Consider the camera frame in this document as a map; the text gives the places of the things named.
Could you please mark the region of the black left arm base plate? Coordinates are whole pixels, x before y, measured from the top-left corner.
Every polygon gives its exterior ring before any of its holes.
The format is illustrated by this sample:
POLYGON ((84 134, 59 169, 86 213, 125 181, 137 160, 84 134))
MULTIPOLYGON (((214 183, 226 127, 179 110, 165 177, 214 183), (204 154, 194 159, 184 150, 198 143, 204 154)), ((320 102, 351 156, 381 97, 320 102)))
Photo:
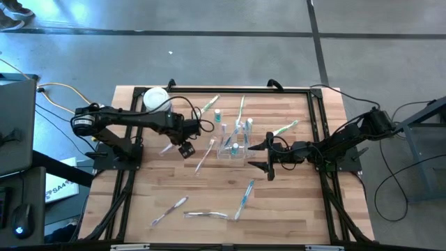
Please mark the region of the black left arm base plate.
POLYGON ((97 170, 125 170, 136 171, 141 167, 144 146, 132 144, 125 151, 118 146, 108 146, 100 143, 97 156, 94 158, 93 168, 97 170))

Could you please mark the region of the person's shoe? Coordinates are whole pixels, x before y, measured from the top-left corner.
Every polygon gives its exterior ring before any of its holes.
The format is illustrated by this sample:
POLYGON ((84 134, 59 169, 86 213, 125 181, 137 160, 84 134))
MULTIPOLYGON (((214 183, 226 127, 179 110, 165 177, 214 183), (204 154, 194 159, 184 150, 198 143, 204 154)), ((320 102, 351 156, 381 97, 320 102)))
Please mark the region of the person's shoe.
POLYGON ((34 15, 33 11, 25 8, 18 0, 0 0, 0 3, 10 12, 16 15, 29 17, 34 15))
POLYGON ((14 20, 11 17, 4 14, 2 10, 0 10, 0 31, 10 31, 21 29, 25 25, 25 22, 22 20, 14 20))

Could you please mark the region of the clear acrylic organizer box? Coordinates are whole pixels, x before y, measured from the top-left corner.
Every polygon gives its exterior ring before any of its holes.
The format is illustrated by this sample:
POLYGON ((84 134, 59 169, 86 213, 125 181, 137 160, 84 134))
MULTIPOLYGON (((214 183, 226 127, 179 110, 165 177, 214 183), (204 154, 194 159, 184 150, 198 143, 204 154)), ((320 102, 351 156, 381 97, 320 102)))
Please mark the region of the clear acrylic organizer box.
POLYGON ((254 151, 250 151, 248 148, 252 146, 251 139, 252 139, 252 133, 247 134, 247 131, 245 129, 245 122, 240 122, 239 132, 236 135, 236 138, 233 138, 230 145, 227 147, 223 147, 224 140, 228 138, 228 136, 233 132, 233 130, 230 132, 228 129, 228 126, 226 127, 226 135, 223 140, 220 139, 219 146, 217 148, 217 158, 218 159, 247 159, 254 156, 254 151), (231 155, 231 146, 233 143, 239 144, 239 153, 238 155, 231 155))

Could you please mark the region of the grey laptop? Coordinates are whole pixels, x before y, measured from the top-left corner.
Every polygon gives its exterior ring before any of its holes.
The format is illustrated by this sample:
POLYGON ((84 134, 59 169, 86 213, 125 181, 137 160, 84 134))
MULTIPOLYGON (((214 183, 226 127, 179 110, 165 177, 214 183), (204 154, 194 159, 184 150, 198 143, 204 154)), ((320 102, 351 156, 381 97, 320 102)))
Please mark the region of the grey laptop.
POLYGON ((31 166, 36 81, 0 85, 0 176, 31 166))

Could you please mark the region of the white printed box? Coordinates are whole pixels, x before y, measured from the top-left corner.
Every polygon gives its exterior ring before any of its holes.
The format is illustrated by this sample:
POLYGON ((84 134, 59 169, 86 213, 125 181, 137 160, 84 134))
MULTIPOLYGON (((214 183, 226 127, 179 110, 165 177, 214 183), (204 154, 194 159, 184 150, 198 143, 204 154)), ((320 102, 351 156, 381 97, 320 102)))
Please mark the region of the white printed box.
POLYGON ((79 185, 52 174, 46 174, 45 203, 49 204, 79 194, 79 185))

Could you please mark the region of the green toothbrush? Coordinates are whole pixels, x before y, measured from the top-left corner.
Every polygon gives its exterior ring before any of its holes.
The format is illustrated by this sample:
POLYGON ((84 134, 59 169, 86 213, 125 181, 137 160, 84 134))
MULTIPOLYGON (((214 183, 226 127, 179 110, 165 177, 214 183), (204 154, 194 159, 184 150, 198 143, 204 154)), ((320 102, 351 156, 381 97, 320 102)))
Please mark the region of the green toothbrush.
POLYGON ((275 131, 273 131, 272 133, 273 133, 274 136, 279 136, 279 135, 281 135, 283 132, 286 132, 287 130, 289 130, 290 128, 296 126, 297 124, 298 124, 298 120, 294 120, 292 123, 290 123, 290 124, 288 124, 288 125, 286 125, 286 126, 280 128, 280 129, 278 129, 278 130, 275 130, 275 131))
POLYGON ((208 103, 206 103, 200 110, 199 110, 199 116, 201 116, 204 112, 209 110, 213 104, 217 101, 217 99, 220 97, 220 94, 217 94, 214 96, 208 103))
POLYGON ((240 100, 240 107, 239 107, 239 110, 238 110, 238 117, 236 119, 236 127, 240 125, 244 103, 245 103, 245 95, 243 95, 241 100, 240 100))

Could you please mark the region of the black computer mouse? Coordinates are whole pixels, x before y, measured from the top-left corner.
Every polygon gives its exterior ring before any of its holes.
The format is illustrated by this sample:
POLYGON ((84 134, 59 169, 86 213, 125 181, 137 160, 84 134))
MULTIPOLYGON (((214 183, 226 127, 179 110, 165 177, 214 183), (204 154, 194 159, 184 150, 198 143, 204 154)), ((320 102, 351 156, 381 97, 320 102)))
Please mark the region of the black computer mouse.
POLYGON ((30 237, 35 229, 33 207, 31 204, 20 204, 13 210, 10 225, 18 239, 30 237))

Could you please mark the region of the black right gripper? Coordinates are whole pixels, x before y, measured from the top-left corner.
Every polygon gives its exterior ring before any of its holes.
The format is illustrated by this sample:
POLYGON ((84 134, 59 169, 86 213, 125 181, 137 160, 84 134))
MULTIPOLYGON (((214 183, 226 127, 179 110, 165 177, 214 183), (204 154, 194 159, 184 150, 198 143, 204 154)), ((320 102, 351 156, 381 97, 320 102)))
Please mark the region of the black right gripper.
POLYGON ((248 163, 267 173, 269 181, 275 178, 274 164, 300 164, 309 155, 309 142, 294 142, 291 146, 286 145, 284 148, 281 143, 274 143, 276 138, 272 132, 267 132, 266 140, 248 148, 250 151, 268 150, 267 162, 249 161, 248 163))

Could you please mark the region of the purple toothbrush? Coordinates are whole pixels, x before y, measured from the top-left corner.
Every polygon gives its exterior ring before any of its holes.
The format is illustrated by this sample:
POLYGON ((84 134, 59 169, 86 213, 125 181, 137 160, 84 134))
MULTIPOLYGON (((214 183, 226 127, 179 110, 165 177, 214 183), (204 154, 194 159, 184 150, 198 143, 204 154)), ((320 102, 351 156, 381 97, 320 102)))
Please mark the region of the purple toothbrush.
POLYGON ((159 223, 159 221, 161 221, 161 219, 163 219, 165 216, 167 216, 171 212, 175 211, 178 207, 183 205, 188 200, 188 198, 189 198, 188 196, 185 196, 182 199, 180 199, 178 202, 176 202, 172 207, 167 209, 160 217, 154 219, 151 223, 151 226, 157 225, 159 223))
POLYGON ((229 220, 230 217, 227 214, 219 213, 219 212, 184 212, 185 218, 195 218, 195 217, 205 217, 205 218, 216 218, 222 220, 229 220))

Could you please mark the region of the silver aluminium bracket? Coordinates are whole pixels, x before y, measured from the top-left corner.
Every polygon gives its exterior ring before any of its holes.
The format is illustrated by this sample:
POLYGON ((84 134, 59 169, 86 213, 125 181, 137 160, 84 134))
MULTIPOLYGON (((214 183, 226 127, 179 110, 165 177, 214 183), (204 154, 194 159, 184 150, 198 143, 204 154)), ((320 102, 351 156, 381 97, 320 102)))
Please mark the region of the silver aluminium bracket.
POLYGON ((151 246, 146 243, 112 245, 109 251, 147 251, 151 246))
POLYGON ((345 248, 336 245, 306 245, 305 251, 345 251, 345 248))

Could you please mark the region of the dark metal equipment stand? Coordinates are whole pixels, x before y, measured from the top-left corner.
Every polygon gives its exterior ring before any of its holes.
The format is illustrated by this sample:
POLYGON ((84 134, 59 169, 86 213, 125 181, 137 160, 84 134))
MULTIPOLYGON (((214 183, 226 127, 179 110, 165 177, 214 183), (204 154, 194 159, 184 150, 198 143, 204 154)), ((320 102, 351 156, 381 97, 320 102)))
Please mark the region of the dark metal equipment stand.
POLYGON ((413 134, 413 128, 446 128, 446 96, 427 101, 409 102, 396 108, 392 120, 394 120, 397 112, 409 105, 425 104, 426 107, 416 112, 407 119, 398 122, 398 132, 402 132, 406 139, 407 145, 412 153, 414 165, 418 170, 419 177, 422 180, 424 191, 420 195, 408 197, 409 203, 417 203, 421 201, 429 201, 436 199, 446 199, 446 190, 441 190, 438 186, 433 168, 428 168, 425 163, 427 159, 422 160, 422 153, 419 151, 413 134))

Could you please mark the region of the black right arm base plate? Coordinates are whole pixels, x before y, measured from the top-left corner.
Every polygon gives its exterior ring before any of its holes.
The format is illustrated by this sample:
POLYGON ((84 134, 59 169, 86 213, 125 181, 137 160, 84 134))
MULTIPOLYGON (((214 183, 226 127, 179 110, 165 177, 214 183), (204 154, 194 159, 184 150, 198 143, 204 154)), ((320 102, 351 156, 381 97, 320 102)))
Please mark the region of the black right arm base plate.
POLYGON ((325 161, 322 165, 318 165, 316 170, 318 172, 360 172, 362 166, 360 164, 361 153, 357 147, 346 151, 346 154, 335 161, 325 161))

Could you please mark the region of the Lysol wipes canister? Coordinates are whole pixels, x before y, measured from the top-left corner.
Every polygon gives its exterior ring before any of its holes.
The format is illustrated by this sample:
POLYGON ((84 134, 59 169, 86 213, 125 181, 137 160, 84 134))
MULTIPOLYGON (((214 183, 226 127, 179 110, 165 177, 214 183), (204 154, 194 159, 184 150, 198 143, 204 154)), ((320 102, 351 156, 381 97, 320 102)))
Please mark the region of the Lysol wipes canister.
POLYGON ((171 97, 161 87, 154 87, 143 96, 143 103, 147 112, 173 112, 171 97))

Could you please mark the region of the black table frame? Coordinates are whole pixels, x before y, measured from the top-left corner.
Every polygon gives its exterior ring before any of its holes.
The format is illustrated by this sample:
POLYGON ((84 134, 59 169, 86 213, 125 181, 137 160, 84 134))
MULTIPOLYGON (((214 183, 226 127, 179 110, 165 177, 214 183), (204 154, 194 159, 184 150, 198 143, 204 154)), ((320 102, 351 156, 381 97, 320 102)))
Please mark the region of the black table frame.
MULTIPOLYGON (((284 134, 288 142, 314 142, 340 126, 346 119, 341 96, 329 89, 310 91, 287 88, 284 92, 266 87, 174 87, 171 91, 176 112, 189 114, 191 106, 201 107, 214 96, 222 120, 230 128, 238 117, 245 95, 241 119, 252 118, 252 143, 263 141, 267 131, 298 120, 284 134)), ((152 130, 127 129, 114 125, 118 136, 140 139, 144 145, 141 167, 135 172, 107 170, 93 181, 79 235, 87 237, 108 211, 127 178, 133 178, 132 193, 119 207, 105 232, 106 238, 127 243, 220 243, 230 244, 328 244, 332 239, 352 240, 336 211, 327 211, 321 189, 321 174, 309 163, 275 167, 275 179, 253 167, 250 159, 218 159, 212 148, 205 162, 194 170, 206 152, 210 133, 193 141, 195 154, 182 158, 173 149, 158 153, 169 143, 152 130), (239 220, 234 216, 243 195, 254 186, 239 220), (183 197, 188 200, 175 211, 160 217, 183 197), (185 218, 184 212, 219 212, 230 219, 185 218)))

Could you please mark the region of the dark side desk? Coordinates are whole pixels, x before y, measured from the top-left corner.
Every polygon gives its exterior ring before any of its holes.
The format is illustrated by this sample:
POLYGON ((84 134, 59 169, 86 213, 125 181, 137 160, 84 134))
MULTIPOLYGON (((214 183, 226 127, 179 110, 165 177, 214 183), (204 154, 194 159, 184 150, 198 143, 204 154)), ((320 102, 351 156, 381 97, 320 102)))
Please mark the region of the dark side desk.
POLYGON ((0 199, 0 248, 44 243, 45 175, 43 167, 36 167, 0 177, 0 188, 6 190, 6 197, 0 199), (19 239, 11 225, 13 211, 26 205, 31 208, 28 221, 33 231, 27 238, 19 239))

